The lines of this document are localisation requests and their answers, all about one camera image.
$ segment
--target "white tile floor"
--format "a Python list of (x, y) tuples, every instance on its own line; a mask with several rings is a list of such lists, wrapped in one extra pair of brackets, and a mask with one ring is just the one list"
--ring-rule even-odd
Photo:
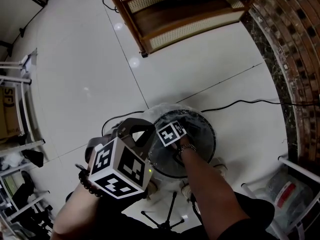
[[(46, 140), (48, 162), (30, 173), (57, 214), (78, 183), (75, 163), (85, 164), (90, 138), (100, 135), (107, 119), (161, 102), (198, 110), (238, 99), (278, 100), (262, 56), (241, 23), (191, 37), (142, 59), (121, 16), (102, 0), (50, 0), (19, 38), (12, 60), (38, 50), (30, 94), (37, 127)], [(217, 135), (216, 156), (227, 163), (227, 181), (241, 192), (243, 182), (276, 169), (287, 152), (280, 106), (236, 104), (205, 114)], [(165, 220), (171, 192), (168, 184), (151, 201), (142, 200), (126, 214), (149, 221), (140, 211)], [(181, 232), (199, 224), (191, 206), (178, 195), (172, 223), (188, 215)]]

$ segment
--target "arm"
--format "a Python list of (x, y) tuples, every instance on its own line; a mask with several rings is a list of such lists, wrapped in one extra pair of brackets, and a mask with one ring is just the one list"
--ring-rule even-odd
[[(187, 143), (187, 137), (180, 140), (181, 145)], [(186, 148), (181, 157), (204, 228), (211, 240), (217, 239), (234, 223), (249, 218), (241, 209), (232, 188), (216, 169), (191, 148)]]
[[(93, 158), (94, 155), (91, 156), (89, 165), (93, 163)], [(51, 240), (90, 238), (89, 234), (95, 224), (99, 199), (79, 184), (56, 216)]]

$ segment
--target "power cord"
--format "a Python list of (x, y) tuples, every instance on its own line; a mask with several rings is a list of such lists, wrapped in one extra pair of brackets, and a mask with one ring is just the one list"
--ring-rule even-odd
[[(295, 104), (295, 103), (291, 103), (291, 102), (272, 102), (272, 101), (268, 101), (268, 100), (264, 100), (264, 99), (257, 99), (257, 100), (253, 100), (253, 101), (247, 101), (247, 100), (242, 100), (242, 99), (239, 99), (227, 106), (223, 106), (223, 107), (218, 107), (218, 108), (211, 108), (211, 109), (205, 109), (205, 110), (202, 110), (200, 111), (201, 113), (204, 113), (204, 112), (209, 112), (209, 111), (219, 111), (219, 110), (224, 110), (226, 108), (229, 108), (231, 107), (232, 105), (234, 104), (237, 104), (239, 102), (243, 102), (243, 103), (247, 103), (247, 104), (254, 104), (254, 103), (259, 103), (259, 102), (265, 102), (265, 103), (269, 103), (269, 104), (273, 104), (273, 105), (290, 105), (290, 106), (297, 106), (297, 107), (309, 107), (309, 106), (318, 106), (320, 107), (320, 103), (310, 103), (310, 104)], [(110, 118), (109, 120), (107, 120), (103, 126), (102, 126), (102, 129), (101, 129), (101, 135), (103, 136), (104, 135), (104, 128), (106, 126), (106, 124), (108, 122), (110, 122), (111, 120), (113, 119), (117, 119), (117, 118), (123, 118), (123, 117), (126, 117), (126, 116), (129, 116), (129, 115), (132, 115), (132, 114), (136, 114), (136, 113), (143, 113), (144, 111), (135, 111), (135, 112), (131, 112), (131, 113), (128, 113), (128, 114), (123, 114), (123, 115), (118, 115), (118, 116), (115, 116), (113, 118)]]
[(114, 7), (114, 9), (112, 9), (111, 7), (109, 7), (108, 5), (105, 4), (105, 0), (102, 0), (102, 3), (103, 3), (108, 9), (110, 9), (111, 11), (115, 11), (117, 14), (119, 13), (117, 7)]

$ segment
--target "cardboard box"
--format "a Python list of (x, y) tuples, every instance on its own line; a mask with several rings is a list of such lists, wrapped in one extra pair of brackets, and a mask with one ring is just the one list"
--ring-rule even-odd
[(15, 88), (0, 86), (0, 139), (19, 134)]

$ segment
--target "beaded bracelet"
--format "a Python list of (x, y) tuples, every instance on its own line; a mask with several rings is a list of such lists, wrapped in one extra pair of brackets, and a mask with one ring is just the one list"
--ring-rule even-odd
[(77, 167), (78, 169), (80, 169), (79, 172), (79, 180), (80, 183), (83, 185), (83, 187), (86, 190), (89, 190), (90, 194), (95, 195), (96, 197), (100, 198), (102, 197), (102, 195), (104, 194), (104, 192), (101, 189), (96, 189), (95, 187), (93, 187), (91, 185), (91, 183), (87, 180), (87, 177), (89, 176), (89, 171), (87, 169), (85, 169), (82, 165), (80, 164), (75, 164), (75, 167)]

